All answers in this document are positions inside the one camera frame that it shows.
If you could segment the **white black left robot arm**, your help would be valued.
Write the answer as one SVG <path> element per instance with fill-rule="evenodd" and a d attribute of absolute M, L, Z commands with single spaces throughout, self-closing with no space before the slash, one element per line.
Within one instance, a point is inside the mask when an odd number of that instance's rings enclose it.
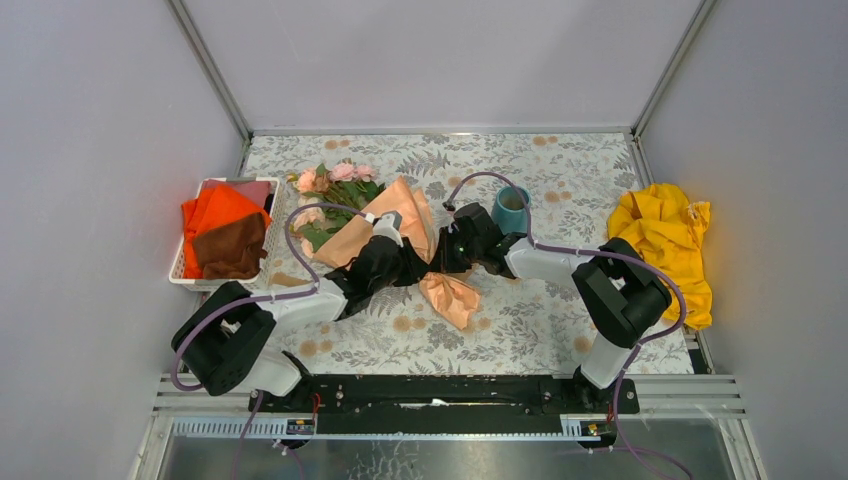
<path fill-rule="evenodd" d="M 294 325 L 349 318 L 376 293 L 413 285 L 428 270 L 408 239 L 374 235 L 348 264 L 316 284 L 252 295 L 237 281 L 224 283 L 174 334 L 171 347 L 197 378 L 197 389 L 220 396 L 251 386 L 296 411 L 309 401 L 311 387 L 289 355 L 268 347 L 272 335 Z"/>

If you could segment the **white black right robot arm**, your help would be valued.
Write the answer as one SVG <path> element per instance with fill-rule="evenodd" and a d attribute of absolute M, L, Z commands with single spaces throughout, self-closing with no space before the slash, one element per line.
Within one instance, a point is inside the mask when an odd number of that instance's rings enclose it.
<path fill-rule="evenodd" d="M 528 232 L 504 232 L 478 203 L 455 211 L 439 231 L 431 268 L 459 273 L 473 266 L 510 279 L 572 285 L 598 330 L 577 369 L 575 402 L 597 412 L 613 398 L 612 384 L 639 341 L 671 306 L 672 295 L 655 268 L 625 240 L 613 238 L 597 250 L 543 245 Z"/>

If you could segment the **teal cylindrical vase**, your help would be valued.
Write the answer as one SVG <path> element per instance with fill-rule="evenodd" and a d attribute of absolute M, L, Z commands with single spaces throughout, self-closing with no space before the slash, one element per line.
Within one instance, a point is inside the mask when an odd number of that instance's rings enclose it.
<path fill-rule="evenodd" d="M 521 187 L 506 186 L 495 196 L 491 218 L 504 234 L 526 234 L 529 216 L 525 209 L 530 205 L 529 194 Z"/>

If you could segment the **floral patterned table mat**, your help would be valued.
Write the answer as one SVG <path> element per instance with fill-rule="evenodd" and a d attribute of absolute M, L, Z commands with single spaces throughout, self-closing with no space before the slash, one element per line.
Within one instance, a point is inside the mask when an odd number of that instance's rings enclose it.
<path fill-rule="evenodd" d="M 347 160 L 383 183 L 404 178 L 437 225 L 449 196 L 491 207 L 512 181 L 530 194 L 536 239 L 579 248 L 606 241 L 610 213 L 639 185 L 623 133 L 257 136 L 243 173 L 282 179 Z M 277 343 L 310 371 L 336 374 L 569 374 L 591 348 L 596 330 L 575 288 L 481 268 L 467 283 L 481 303 L 464 329 L 413 286 L 380 292 L 348 320 L 287 330 Z"/>

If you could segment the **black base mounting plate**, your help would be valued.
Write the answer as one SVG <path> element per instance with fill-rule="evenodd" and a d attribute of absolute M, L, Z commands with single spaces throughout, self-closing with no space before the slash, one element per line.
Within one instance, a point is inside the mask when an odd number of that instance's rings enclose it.
<path fill-rule="evenodd" d="M 550 375 L 309 375 L 283 397 L 250 406 L 303 414 L 322 435 L 555 434 L 563 415 L 608 424 L 640 411 L 633 381 L 619 388 Z"/>

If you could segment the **pink cloth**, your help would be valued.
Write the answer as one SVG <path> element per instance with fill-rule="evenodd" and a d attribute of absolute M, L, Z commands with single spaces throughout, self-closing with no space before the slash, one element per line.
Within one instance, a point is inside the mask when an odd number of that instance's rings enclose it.
<path fill-rule="evenodd" d="M 274 193 L 275 186 L 269 181 L 232 182 L 218 179 L 207 179 L 202 182 L 200 191 L 211 190 L 218 186 L 227 186 L 264 209 L 267 208 L 268 198 Z"/>

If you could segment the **brown cloth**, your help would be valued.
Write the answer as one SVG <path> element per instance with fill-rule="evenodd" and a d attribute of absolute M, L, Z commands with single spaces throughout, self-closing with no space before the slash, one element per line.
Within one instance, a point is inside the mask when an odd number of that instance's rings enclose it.
<path fill-rule="evenodd" d="M 253 213 L 198 235 L 192 246 L 200 278 L 246 280 L 257 276 L 267 257 L 266 230 L 265 218 Z"/>

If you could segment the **orange cloth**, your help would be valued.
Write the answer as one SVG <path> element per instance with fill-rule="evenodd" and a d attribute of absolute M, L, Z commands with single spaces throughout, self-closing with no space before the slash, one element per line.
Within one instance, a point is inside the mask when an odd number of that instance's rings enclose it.
<path fill-rule="evenodd" d="M 265 218 L 267 229 L 272 222 L 264 208 L 223 185 L 201 192 L 195 199 L 183 203 L 181 209 L 186 261 L 184 276 L 193 279 L 201 279 L 192 246 L 198 235 L 253 213 L 260 213 Z"/>

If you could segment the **yellow crumpled cloth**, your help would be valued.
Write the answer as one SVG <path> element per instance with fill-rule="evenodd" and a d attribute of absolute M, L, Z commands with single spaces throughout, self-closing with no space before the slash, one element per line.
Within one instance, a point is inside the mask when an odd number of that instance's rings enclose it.
<path fill-rule="evenodd" d="M 628 241 L 675 282 L 686 302 L 685 325 L 695 330 L 713 324 L 713 292 L 703 258 L 710 224 L 710 202 L 692 201 L 666 183 L 623 194 L 607 222 L 610 237 Z"/>

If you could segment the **aluminium frame rail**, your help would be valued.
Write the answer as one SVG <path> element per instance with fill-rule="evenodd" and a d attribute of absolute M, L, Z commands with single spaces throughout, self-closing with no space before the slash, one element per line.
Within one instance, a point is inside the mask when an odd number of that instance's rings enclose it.
<path fill-rule="evenodd" d="M 252 139 L 252 129 L 238 106 L 231 89 L 227 85 L 187 3 L 183 0 L 166 0 L 165 3 L 171 10 L 176 24 L 183 33 L 201 71 L 209 82 L 231 124 L 242 141 L 249 144 Z"/>

